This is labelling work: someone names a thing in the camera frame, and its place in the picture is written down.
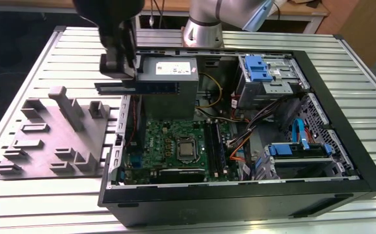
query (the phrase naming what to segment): wooden table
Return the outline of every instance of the wooden table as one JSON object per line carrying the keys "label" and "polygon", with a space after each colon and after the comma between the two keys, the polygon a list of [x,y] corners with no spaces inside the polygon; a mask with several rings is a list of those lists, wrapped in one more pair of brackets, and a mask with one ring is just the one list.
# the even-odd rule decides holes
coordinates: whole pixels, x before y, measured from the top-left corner
{"label": "wooden table", "polygon": [[[164,15],[167,16],[188,16],[190,0],[166,0]],[[51,12],[51,13],[75,13],[71,0],[0,0],[0,11],[21,11],[21,12]],[[143,15],[151,14],[151,1],[146,1]],[[154,5],[154,14],[159,11]],[[328,9],[319,5],[311,8],[306,4],[287,2],[280,8],[280,19],[291,21],[307,21],[308,25],[304,33],[314,34],[320,26],[323,18],[330,15]],[[268,18],[278,19],[278,12]]]}

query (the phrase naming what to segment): red wire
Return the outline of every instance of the red wire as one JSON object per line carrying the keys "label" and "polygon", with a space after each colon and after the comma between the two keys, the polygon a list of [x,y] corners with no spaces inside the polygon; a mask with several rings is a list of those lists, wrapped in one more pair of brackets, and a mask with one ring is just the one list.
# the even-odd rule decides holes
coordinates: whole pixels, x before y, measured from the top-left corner
{"label": "red wire", "polygon": [[130,141],[126,144],[124,148],[127,148],[130,146],[131,141],[134,140],[134,137],[135,137],[135,133],[136,133],[136,101],[135,101],[135,98],[134,98],[134,131],[132,131]]}

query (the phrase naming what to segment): aluminum profile table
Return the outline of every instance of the aluminum profile table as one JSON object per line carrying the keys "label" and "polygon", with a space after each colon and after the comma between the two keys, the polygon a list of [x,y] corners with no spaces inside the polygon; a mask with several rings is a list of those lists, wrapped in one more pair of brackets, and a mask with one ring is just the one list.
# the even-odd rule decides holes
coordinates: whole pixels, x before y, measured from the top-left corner
{"label": "aluminum profile table", "polygon": [[[142,29],[138,44],[182,47],[182,32]],[[224,45],[227,48],[307,51],[376,163],[376,77],[347,42],[327,35],[224,32]],[[102,100],[114,108],[106,134],[106,144],[112,144],[120,96],[100,97],[94,88],[95,82],[111,81],[98,71],[103,52],[96,28],[59,27],[55,30],[0,121],[0,159],[2,148],[14,140],[11,133],[25,119],[23,101],[37,97],[50,103],[47,93],[54,85],[66,86],[67,96],[78,98],[80,104]],[[108,148],[104,148],[103,158],[107,153]],[[140,231],[127,229],[108,210],[98,207],[100,181],[100,178],[0,181],[0,233],[13,233],[14,228],[22,228],[17,231],[23,233]],[[143,231],[376,233],[376,198],[354,202],[316,218],[158,226]]]}

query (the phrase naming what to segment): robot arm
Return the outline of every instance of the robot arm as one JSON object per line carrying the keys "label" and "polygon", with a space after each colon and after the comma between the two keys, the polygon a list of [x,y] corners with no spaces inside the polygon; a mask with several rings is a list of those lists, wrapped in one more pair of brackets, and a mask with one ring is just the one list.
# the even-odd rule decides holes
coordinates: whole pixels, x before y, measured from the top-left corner
{"label": "robot arm", "polygon": [[78,14],[99,27],[107,50],[100,59],[102,74],[120,79],[136,77],[136,30],[132,18],[144,7],[144,0],[74,0]]}
{"label": "robot arm", "polygon": [[216,48],[223,44],[222,22],[246,31],[260,28],[274,0],[191,0],[190,20],[184,30],[188,47]]}
{"label": "robot arm", "polygon": [[[102,74],[131,87],[136,81],[136,29],[132,18],[144,0],[74,0],[78,14],[99,27],[107,50],[100,59]],[[272,0],[191,0],[184,42],[190,47],[220,47],[222,22],[258,31],[268,17]]]}

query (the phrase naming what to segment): motherboard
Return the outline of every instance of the motherboard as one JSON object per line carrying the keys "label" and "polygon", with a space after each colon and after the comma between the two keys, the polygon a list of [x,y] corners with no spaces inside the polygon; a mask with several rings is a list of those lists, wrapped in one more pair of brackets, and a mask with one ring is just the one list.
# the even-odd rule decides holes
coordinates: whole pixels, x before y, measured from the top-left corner
{"label": "motherboard", "polygon": [[128,155],[127,165],[131,168],[126,172],[126,183],[236,179],[238,170],[230,168],[226,161],[226,142],[230,138],[227,122],[147,121],[143,153]]}

